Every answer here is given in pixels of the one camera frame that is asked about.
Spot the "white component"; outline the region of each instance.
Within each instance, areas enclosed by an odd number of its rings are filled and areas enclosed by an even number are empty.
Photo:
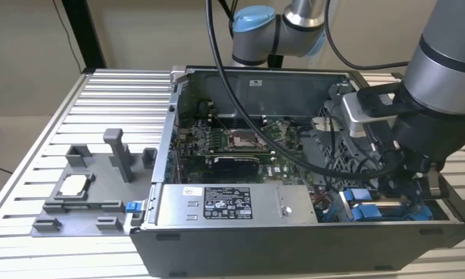
[[[59,192],[63,196],[77,196],[86,186],[87,178],[85,175],[75,174],[65,178]]]
[[[201,196],[202,188],[201,187],[183,187],[182,196]]]
[[[311,126],[315,130],[322,132],[330,131],[329,117],[314,117],[311,118]],[[334,131],[339,130],[338,122],[333,119]]]
[[[250,80],[249,86],[262,86],[262,80]]]

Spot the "wall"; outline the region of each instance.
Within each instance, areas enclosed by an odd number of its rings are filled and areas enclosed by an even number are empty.
[[[109,67],[169,69],[171,65],[213,64],[202,0],[87,2]],[[273,5],[281,12],[287,2],[241,0],[239,7]],[[407,59],[434,1],[338,2],[333,34],[345,56],[354,63]],[[65,16],[59,0],[57,3]],[[217,40],[226,63],[226,18],[219,6],[214,6]],[[283,66],[306,64],[306,59],[286,58]],[[321,53],[319,67],[343,68],[327,48]],[[51,1],[0,1],[0,116],[51,114],[77,77]]]
[[[0,1],[0,116],[53,114],[77,77],[53,3]]]
[[[237,10],[269,5],[281,13],[287,3],[289,0],[241,0]],[[89,7],[110,67],[169,69],[171,65],[214,63],[202,0],[89,0]],[[213,7],[217,44],[226,64],[233,46],[227,19],[221,6],[214,3]],[[287,67],[306,67],[306,62],[306,58],[286,58]]]

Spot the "slotted aluminum surface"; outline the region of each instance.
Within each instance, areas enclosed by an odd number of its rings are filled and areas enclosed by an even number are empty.
[[[395,81],[389,74],[365,78],[370,83]],[[97,70],[81,77],[0,194],[0,278],[150,278],[129,237],[30,238],[29,231],[66,164],[69,144],[87,143],[91,152],[109,152],[102,131],[122,127],[131,152],[157,148],[167,98],[167,72]],[[447,159],[442,173],[465,200],[465,147]],[[265,278],[370,276],[465,278],[465,241],[425,253],[398,272]]]

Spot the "black pole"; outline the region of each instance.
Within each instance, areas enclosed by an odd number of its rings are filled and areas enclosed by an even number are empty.
[[[86,68],[106,68],[86,0],[62,0]]]
[[[266,58],[266,65],[269,68],[282,68],[282,55],[269,54]]]

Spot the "warning label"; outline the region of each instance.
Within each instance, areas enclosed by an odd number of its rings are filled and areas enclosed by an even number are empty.
[[[253,219],[249,188],[205,188],[206,219]]]

